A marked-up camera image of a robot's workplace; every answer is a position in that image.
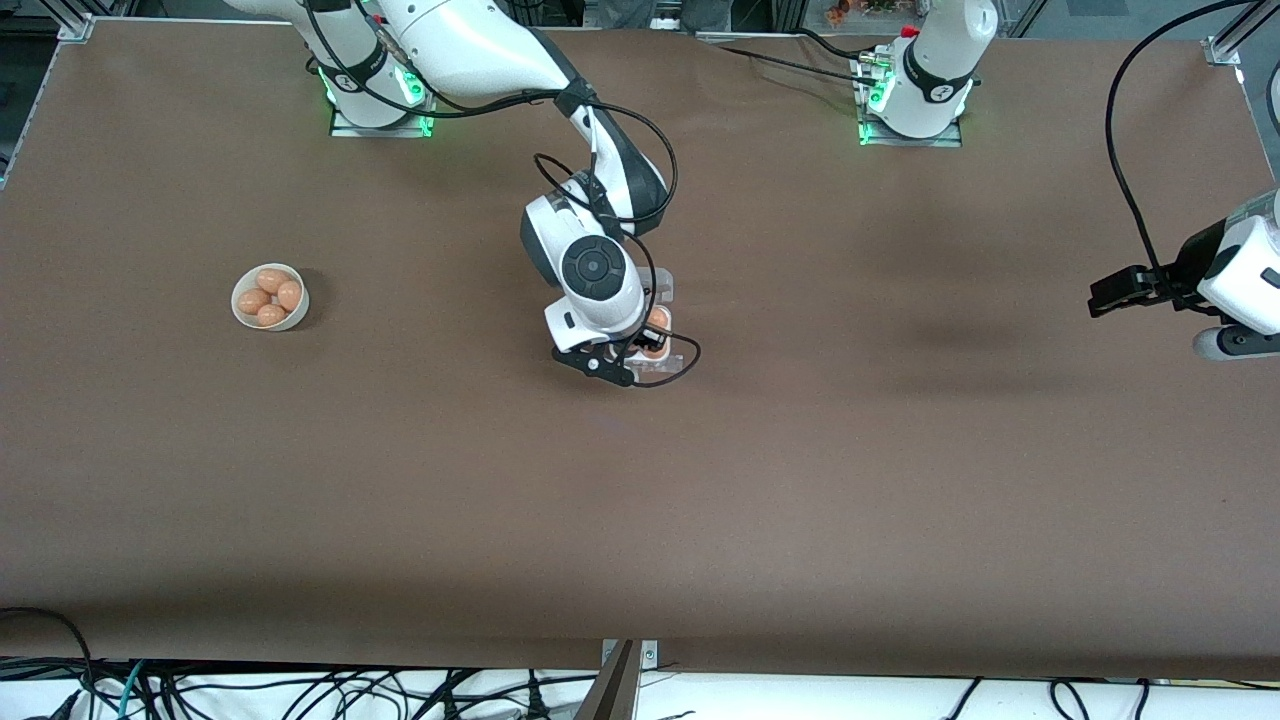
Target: brown table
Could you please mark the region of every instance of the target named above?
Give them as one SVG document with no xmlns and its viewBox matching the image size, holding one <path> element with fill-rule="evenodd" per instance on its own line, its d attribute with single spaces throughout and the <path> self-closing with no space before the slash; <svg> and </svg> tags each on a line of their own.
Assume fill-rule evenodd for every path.
<svg viewBox="0 0 1280 720">
<path fill-rule="evenodd" d="M 996 42 L 931 151 L 859 146 L 840 81 L 556 38 L 680 152 L 650 247 L 707 355 L 666 389 L 549 359 L 516 229 L 532 152 L 585 164 L 552 108 L 333 140 L 288 27 L 61 50 L 0 196 L 4 603 L 116 657 L 1280 676 L 1277 365 L 1085 311 L 1143 259 L 1128 44 Z M 1270 184 L 1194 44 L 1135 65 L 1119 143 L 1170 256 Z M 297 331 L 228 313 L 271 260 Z"/>
</svg>

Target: gray floor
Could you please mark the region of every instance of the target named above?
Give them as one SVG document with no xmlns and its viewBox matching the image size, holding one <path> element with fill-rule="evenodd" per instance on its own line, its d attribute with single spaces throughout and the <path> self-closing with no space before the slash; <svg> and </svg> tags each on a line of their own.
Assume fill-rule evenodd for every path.
<svg viewBox="0 0 1280 720">
<path fill-rule="evenodd" d="M 822 20 L 824 8 L 833 0 L 810 0 L 810 15 L 819 18 L 812 24 L 827 31 Z M 1137 40 L 1166 20 L 1207 4 L 1208 0 L 1050 0 L 1030 27 L 1027 37 L 1033 38 L 1106 38 Z M 1030 0 L 1001 0 L 1002 8 L 1020 12 Z M 24 6 L 37 6 L 36 0 L 23 0 Z M 733 29 L 759 32 L 769 27 L 769 0 L 735 0 Z M 1224 10 L 1216 15 L 1189 23 L 1170 33 L 1174 38 L 1202 38 L 1220 29 L 1236 10 Z M 221 0 L 141 0 L 138 14 L 172 18 L 224 18 L 242 19 L 246 15 Z M 847 22 L 842 32 L 867 33 L 867 19 Z M 49 41 L 14 38 L 0 35 L 0 90 L 12 83 L 8 102 L 0 106 L 0 152 L 9 155 L 18 138 L 27 109 L 35 97 L 44 65 L 51 53 Z M 1266 87 L 1280 60 L 1280 18 L 1274 18 L 1260 29 L 1240 51 L 1240 70 L 1244 91 L 1254 113 L 1258 133 L 1272 168 L 1280 168 L 1280 133 L 1268 114 Z"/>
</svg>

